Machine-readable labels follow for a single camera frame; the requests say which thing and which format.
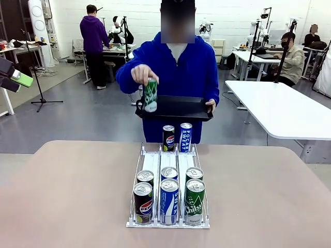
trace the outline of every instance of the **pepsi logo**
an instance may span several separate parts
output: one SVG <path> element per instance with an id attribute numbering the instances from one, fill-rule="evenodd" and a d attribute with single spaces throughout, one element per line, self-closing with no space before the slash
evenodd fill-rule
<path id="1" fill-rule="evenodd" d="M 153 209 L 153 200 L 150 200 L 140 206 L 140 212 L 142 214 L 150 214 Z"/>
<path id="2" fill-rule="evenodd" d="M 174 141 L 175 141 L 175 136 L 174 135 L 167 138 L 167 144 L 169 146 L 172 146 L 174 144 Z"/>

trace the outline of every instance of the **black pants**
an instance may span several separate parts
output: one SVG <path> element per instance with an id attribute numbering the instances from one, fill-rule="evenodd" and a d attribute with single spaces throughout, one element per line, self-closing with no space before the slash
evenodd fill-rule
<path id="1" fill-rule="evenodd" d="M 275 79 L 276 79 L 276 76 L 274 76 L 273 74 L 268 74 L 267 76 L 264 76 L 263 78 L 261 78 L 261 81 L 272 82 Z M 293 83 L 291 80 L 289 80 L 287 77 L 284 77 L 284 76 L 279 76 L 278 82 L 286 84 L 287 86 L 290 86 L 290 87 L 293 87 L 295 85 L 295 83 Z"/>
<path id="2" fill-rule="evenodd" d="M 89 75 L 95 86 L 106 86 L 106 66 L 102 54 L 86 54 Z"/>

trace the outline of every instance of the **black tray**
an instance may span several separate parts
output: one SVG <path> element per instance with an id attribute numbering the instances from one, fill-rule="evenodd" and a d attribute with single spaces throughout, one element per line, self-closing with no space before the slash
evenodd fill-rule
<path id="1" fill-rule="evenodd" d="M 157 96 L 157 109 L 149 113 L 143 110 L 144 96 L 137 101 L 136 115 L 143 119 L 185 119 L 190 121 L 209 121 L 213 114 L 207 113 L 206 101 L 199 97 Z"/>

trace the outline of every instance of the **beverage can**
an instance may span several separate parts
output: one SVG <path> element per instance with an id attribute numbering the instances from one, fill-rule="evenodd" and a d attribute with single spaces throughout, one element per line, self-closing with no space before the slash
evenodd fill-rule
<path id="1" fill-rule="evenodd" d="M 175 179 L 161 182 L 160 217 L 164 225 L 174 225 L 177 221 L 179 184 Z"/>
<path id="2" fill-rule="evenodd" d="M 163 151 L 173 151 L 175 147 L 175 128 L 173 126 L 163 127 Z"/>
<path id="3" fill-rule="evenodd" d="M 186 181 L 185 182 L 187 182 L 190 179 L 200 179 L 202 181 L 203 171 L 197 167 L 188 168 L 186 171 Z"/>
<path id="4" fill-rule="evenodd" d="M 157 81 L 148 78 L 148 85 L 145 86 L 145 111 L 154 112 L 157 109 Z"/>
<path id="5" fill-rule="evenodd" d="M 136 220 L 139 224 L 149 224 L 153 215 L 152 186 L 148 182 L 139 182 L 133 188 Z"/>
<path id="6" fill-rule="evenodd" d="M 161 170 L 161 181 L 168 179 L 168 178 L 172 178 L 177 180 L 178 178 L 178 171 L 177 169 L 173 168 L 173 167 L 165 167 Z"/>
<path id="7" fill-rule="evenodd" d="M 202 221 L 202 206 L 205 196 L 205 184 L 200 179 L 190 179 L 185 190 L 185 221 L 186 224 L 196 226 Z"/>
<path id="8" fill-rule="evenodd" d="M 150 170 L 142 170 L 137 174 L 137 182 L 148 182 L 154 187 L 154 174 Z"/>
<path id="9" fill-rule="evenodd" d="M 192 124 L 183 123 L 180 125 L 179 151 L 189 152 L 191 150 Z"/>

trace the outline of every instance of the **white tower fan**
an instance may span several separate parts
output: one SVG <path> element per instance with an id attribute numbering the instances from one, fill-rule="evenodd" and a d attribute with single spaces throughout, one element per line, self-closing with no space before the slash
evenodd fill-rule
<path id="1" fill-rule="evenodd" d="M 38 38 L 38 40 L 41 40 L 41 38 L 45 39 L 45 42 L 48 44 L 42 46 L 42 53 L 45 59 L 46 67 L 53 67 L 54 59 L 51 46 L 49 45 L 50 41 L 48 39 L 45 19 L 43 17 L 41 1 L 29 0 L 27 4 L 29 6 L 29 12 L 35 36 Z"/>

